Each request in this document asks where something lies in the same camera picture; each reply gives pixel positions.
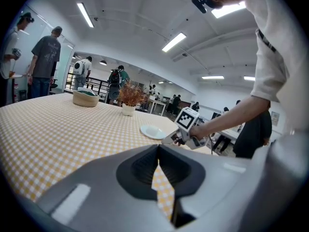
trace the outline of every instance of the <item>white flower pot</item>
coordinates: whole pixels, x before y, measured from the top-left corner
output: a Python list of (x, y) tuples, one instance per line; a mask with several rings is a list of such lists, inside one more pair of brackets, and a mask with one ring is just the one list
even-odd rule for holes
[(135, 106), (127, 106), (126, 104), (122, 104), (122, 114), (124, 116), (133, 116), (135, 111)]

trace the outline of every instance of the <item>potted plant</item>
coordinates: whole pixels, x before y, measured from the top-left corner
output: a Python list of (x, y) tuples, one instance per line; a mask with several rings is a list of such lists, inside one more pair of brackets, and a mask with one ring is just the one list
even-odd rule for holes
[(135, 86), (131, 81), (127, 82), (119, 93), (119, 101), (122, 101), (122, 114), (125, 116), (133, 116), (135, 106), (140, 103), (145, 103), (146, 95), (139, 86)]

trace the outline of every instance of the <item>fluorescent light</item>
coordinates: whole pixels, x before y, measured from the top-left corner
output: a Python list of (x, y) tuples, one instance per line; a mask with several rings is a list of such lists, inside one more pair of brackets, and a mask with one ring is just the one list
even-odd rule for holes
[(222, 75), (209, 75), (209, 76), (202, 76), (204, 80), (206, 79), (224, 79)]
[(30, 35), (29, 33), (25, 32), (25, 31), (23, 31), (23, 30), (20, 30), (20, 31), (23, 32), (23, 33), (25, 33), (25, 34), (27, 34), (27, 35)]
[(245, 79), (246, 81), (255, 81), (254, 76), (244, 76), (243, 79)]
[(220, 18), (224, 15), (227, 15), (229, 13), (232, 13), (232, 12), (235, 12), (237, 10), (244, 9), (244, 8), (246, 8), (246, 5), (245, 5), (245, 2), (243, 1), (243, 2), (240, 2), (238, 4), (223, 6), (221, 9), (214, 9), (211, 12), (213, 13), (213, 15), (216, 18)]
[(163, 49), (162, 51), (167, 52), (170, 50), (173, 46), (177, 45), (180, 41), (185, 39), (187, 36), (185, 36), (183, 33), (178, 34), (174, 39), (172, 39)]
[(88, 23), (89, 27), (94, 28), (92, 21), (90, 20), (90, 17), (85, 9), (85, 6), (82, 2), (77, 3), (78, 8), (82, 12), (86, 22)]

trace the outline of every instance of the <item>checkered tablecloth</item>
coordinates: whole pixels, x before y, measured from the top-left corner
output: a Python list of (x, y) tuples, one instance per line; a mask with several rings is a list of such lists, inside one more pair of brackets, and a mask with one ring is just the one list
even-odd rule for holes
[[(0, 109), (2, 169), (13, 189), (33, 201), (93, 159), (159, 144), (141, 134), (141, 125), (157, 126), (167, 134), (177, 129), (166, 117), (137, 111), (127, 117), (120, 107), (100, 102), (93, 108), (80, 107), (72, 97), (51, 95)], [(158, 191), (159, 207), (170, 217), (174, 190), (160, 167), (153, 189)]]

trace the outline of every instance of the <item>white plate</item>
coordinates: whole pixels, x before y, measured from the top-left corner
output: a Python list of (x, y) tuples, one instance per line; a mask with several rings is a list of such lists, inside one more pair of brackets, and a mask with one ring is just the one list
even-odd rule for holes
[(150, 126), (150, 125), (143, 125), (140, 127), (140, 131), (147, 137), (150, 137), (152, 139), (162, 140), (163, 138), (166, 138), (166, 133), (159, 129), (156, 126)]

